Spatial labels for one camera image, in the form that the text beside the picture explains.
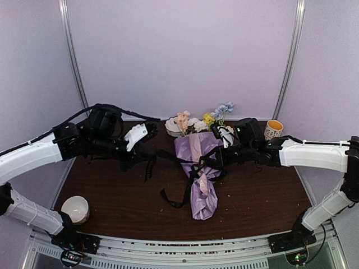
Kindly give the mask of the black printed ribbon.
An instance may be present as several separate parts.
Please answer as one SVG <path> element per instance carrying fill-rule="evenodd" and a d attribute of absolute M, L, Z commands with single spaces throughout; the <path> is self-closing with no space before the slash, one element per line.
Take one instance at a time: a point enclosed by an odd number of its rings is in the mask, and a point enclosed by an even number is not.
<path fill-rule="evenodd" d="M 190 183 L 193 182 L 193 179 L 198 176 L 201 170 L 199 169 L 199 162 L 194 165 L 197 169 L 193 170 L 188 177 L 182 167 L 182 164 L 187 161 L 177 158 L 175 154 L 163 149 L 156 150 L 156 152 L 152 153 L 148 153 L 140 148 L 135 150 L 140 155 L 140 162 L 138 164 L 146 164 L 145 182 L 155 177 L 164 184 L 173 182 L 179 184 L 179 189 L 183 191 L 181 201 L 169 199 L 165 188 L 160 191 L 160 196 L 166 203 L 177 209 L 190 203 Z"/>

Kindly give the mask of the pink wrapping paper sheet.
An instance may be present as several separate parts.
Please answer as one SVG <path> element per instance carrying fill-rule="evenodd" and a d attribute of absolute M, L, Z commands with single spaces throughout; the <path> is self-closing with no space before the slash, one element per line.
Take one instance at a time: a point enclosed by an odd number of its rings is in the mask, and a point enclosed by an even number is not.
<path fill-rule="evenodd" d="M 182 164 L 182 167 L 188 177 L 193 170 L 197 169 L 194 165 L 200 161 L 200 157 L 222 144 L 222 141 L 215 138 L 212 132 L 190 134 L 187 137 L 176 138 L 174 141 L 176 157 L 187 161 Z M 213 216 L 218 205 L 214 183 L 224 176 L 224 171 L 205 166 L 190 183 L 193 219 L 207 220 Z"/>

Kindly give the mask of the blue flower stem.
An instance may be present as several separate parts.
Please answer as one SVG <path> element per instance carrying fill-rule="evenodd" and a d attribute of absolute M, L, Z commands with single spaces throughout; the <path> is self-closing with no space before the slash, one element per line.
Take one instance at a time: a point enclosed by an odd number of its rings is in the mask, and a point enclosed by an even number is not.
<path fill-rule="evenodd" d="M 217 108 L 215 108 L 214 111 L 210 113 L 210 115 L 221 126 L 221 125 L 223 125 L 227 114 L 233 112 L 233 110 L 234 110 L 234 103 L 232 103 L 231 101 L 228 101 L 224 104 L 219 105 Z"/>

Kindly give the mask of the scalloped white bowl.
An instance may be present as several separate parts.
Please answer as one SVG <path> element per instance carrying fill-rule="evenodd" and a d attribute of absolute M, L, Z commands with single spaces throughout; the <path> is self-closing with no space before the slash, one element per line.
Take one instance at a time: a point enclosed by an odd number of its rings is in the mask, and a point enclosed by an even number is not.
<path fill-rule="evenodd" d="M 167 133 L 172 137 L 181 137 L 181 130 L 176 123 L 177 118 L 169 118 L 165 122 L 165 128 Z"/>

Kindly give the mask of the peach flower stem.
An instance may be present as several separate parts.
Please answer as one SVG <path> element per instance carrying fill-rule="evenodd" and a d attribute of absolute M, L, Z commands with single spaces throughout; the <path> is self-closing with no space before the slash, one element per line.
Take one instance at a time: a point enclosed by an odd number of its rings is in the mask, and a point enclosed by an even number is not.
<path fill-rule="evenodd" d="M 182 113 L 177 113 L 176 125 L 179 128 L 182 136 L 186 135 L 190 115 L 191 113 L 188 110 L 185 110 Z"/>

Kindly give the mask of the patterned mug orange inside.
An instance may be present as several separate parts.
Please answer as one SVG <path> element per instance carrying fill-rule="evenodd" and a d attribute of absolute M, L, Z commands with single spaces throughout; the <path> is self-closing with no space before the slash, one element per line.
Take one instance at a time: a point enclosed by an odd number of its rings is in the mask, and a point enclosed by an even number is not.
<path fill-rule="evenodd" d="M 273 138 L 282 137 L 283 135 L 283 125 L 277 120 L 269 120 L 266 123 L 264 129 L 264 137 L 266 141 L 270 141 Z"/>

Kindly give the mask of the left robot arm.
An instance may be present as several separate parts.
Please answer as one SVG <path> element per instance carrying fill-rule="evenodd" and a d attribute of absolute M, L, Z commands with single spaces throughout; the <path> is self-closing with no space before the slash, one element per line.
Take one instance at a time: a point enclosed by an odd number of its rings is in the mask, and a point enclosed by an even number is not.
<path fill-rule="evenodd" d="M 116 127 L 123 125 L 123 114 L 132 113 L 114 105 L 96 104 L 50 131 L 1 152 L 1 215 L 58 235 L 67 248 L 77 248 L 81 238 L 72 230 L 72 220 L 67 214 L 27 199 L 13 189 L 9 181 L 38 167 L 78 156 L 130 161 L 136 155 L 135 145 L 148 134 L 148 129 L 141 123 L 125 135 L 116 134 Z"/>

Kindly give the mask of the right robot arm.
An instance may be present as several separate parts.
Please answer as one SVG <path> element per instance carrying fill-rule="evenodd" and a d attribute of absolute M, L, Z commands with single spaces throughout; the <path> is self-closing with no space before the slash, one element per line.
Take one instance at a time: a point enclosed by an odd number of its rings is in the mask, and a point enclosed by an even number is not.
<path fill-rule="evenodd" d="M 341 184 L 336 186 L 323 200 L 302 213 L 288 234 L 291 247 L 300 247 L 309 238 L 309 232 L 358 202 L 358 137 L 339 142 L 307 142 L 292 136 L 274 137 L 266 140 L 255 118 L 237 121 L 227 132 L 216 123 L 211 125 L 215 138 L 222 140 L 199 158 L 199 168 L 210 167 L 222 170 L 232 163 L 254 161 L 273 167 L 307 166 L 339 171 L 344 174 Z"/>

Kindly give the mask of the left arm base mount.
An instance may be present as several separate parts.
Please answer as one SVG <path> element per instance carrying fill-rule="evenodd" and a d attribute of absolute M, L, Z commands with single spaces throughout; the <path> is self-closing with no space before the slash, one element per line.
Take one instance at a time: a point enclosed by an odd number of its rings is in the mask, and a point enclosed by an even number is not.
<path fill-rule="evenodd" d="M 79 253 L 97 254 L 100 238 L 94 235 L 77 233 L 74 236 L 50 235 L 51 243 L 63 250 Z"/>

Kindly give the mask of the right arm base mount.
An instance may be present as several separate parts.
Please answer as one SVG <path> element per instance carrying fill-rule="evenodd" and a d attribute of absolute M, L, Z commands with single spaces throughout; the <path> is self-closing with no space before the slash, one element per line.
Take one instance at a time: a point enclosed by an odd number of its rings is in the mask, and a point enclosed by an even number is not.
<path fill-rule="evenodd" d="M 299 231 L 290 231 L 268 237 L 272 253 L 287 252 L 297 248 L 304 248 L 317 242 L 313 233 L 304 234 Z"/>

